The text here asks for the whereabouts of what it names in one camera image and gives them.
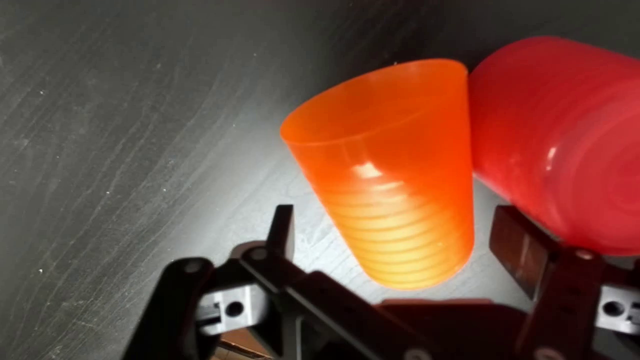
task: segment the bolt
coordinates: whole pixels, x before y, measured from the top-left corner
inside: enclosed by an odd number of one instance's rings
[[[575,251],[575,257],[582,258],[582,261],[592,261],[593,254],[590,254],[588,251]]]
[[[189,261],[189,263],[184,264],[184,273],[186,274],[196,274],[196,273],[199,273],[199,268],[201,268],[199,261]]]
[[[428,356],[428,352],[421,348],[410,348],[403,352],[403,360],[432,360],[432,356]]]
[[[259,261],[263,261],[263,258],[266,258],[266,251],[263,251],[263,249],[255,249],[255,251],[251,252],[251,261],[259,263]]]
[[[535,360],[563,360],[563,356],[555,348],[539,347],[534,352]]]

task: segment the plastic cup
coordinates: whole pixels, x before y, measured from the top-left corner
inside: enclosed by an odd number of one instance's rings
[[[469,258],[471,165],[465,68],[406,62],[341,83],[279,135],[364,273],[423,288]]]
[[[476,175],[572,247],[640,254],[640,62],[535,37],[469,77]]]

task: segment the metal bracket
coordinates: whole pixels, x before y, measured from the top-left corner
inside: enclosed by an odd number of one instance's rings
[[[262,323],[267,311],[267,296],[257,284],[246,284],[201,296],[196,323],[207,337]]]
[[[595,326],[622,335],[640,335],[640,292],[618,284],[603,284]]]

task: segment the gray table surface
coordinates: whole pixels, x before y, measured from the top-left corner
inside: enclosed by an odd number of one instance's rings
[[[469,68],[527,35],[640,57],[633,0],[0,0],[0,358],[118,358],[159,270],[221,264],[296,207],[294,263],[370,303],[527,309],[485,249],[450,282],[370,282],[278,138],[311,95],[393,62]]]

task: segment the black metal frame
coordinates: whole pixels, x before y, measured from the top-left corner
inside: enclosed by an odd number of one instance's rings
[[[199,333],[204,294],[257,284],[266,316],[251,335],[274,358],[601,358],[592,350],[600,287],[637,287],[637,266],[622,270],[601,257],[565,249],[515,208],[498,207],[490,249],[534,299],[523,315],[482,303],[384,303],[372,306],[322,273],[285,261],[292,207],[278,207],[267,241],[242,247],[213,268],[204,258],[169,264],[126,350],[126,360],[207,358],[218,337]]]

